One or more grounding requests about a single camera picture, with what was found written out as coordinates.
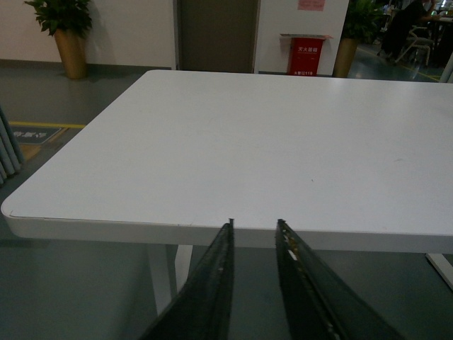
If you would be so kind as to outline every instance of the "white table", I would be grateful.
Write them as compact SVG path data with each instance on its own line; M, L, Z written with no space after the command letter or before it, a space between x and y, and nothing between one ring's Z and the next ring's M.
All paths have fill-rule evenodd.
M151 71L1 206L22 237L453 252L453 87Z

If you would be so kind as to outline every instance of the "white table leg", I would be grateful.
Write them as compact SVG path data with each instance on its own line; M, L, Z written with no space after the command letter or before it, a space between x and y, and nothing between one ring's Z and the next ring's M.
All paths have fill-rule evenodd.
M193 246L177 246L176 250L176 246L149 244L147 249L159 315L187 280Z
M147 249L154 300L156 302L157 315L159 315L175 295L176 289L172 289L172 283L175 282L175 269L174 265L171 265L171 259L165 244L150 244Z
M442 276L445 283L453 290L453 266L442 254L426 254L426 258Z
M178 246L175 258L176 290L179 292L189 276L193 246Z

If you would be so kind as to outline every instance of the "gray floor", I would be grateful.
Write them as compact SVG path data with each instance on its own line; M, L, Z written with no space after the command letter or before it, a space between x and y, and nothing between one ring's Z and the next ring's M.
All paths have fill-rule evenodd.
M351 78L436 81L442 71L391 66L375 50L360 47ZM6 116L39 123L85 125L141 74L128 68L98 70L70 81L52 65L7 66L0 63ZM1 188L0 202L78 131L70 129L47 144ZM45 193L37 199L45 199ZM195 247L192 267L204 250ZM407 339L453 339L452 291L423 254L319 253ZM275 252L239 248L235 262L230 339L290 339ZM0 339L136 339L155 315L142 245L19 239L0 217L0 269Z

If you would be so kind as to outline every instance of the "red fire extinguisher box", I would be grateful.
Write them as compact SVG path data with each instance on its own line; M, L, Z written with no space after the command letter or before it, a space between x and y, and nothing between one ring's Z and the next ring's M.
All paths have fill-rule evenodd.
M331 37L290 34L282 36L292 38L287 73L293 76L316 76L324 40Z

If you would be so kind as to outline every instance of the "wall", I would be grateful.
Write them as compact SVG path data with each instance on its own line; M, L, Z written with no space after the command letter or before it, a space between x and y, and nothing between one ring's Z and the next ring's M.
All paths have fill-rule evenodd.
M53 38L40 32L33 7L19 0L3 0L1 7L0 59L60 61ZM88 63L175 66L172 1L92 0L90 13Z
M326 0L323 11L298 11L297 0L261 0L256 72L285 73L289 38L280 33L330 35L323 44L318 74L332 75L348 0Z
M323 46L319 74L332 74L348 0L326 0L324 11L298 11L297 0L261 0L256 72L287 69L289 39L280 33L331 35ZM86 55L91 64L175 68L175 29L170 0L92 0L93 30ZM53 38L41 33L31 6L3 0L0 59L59 62Z

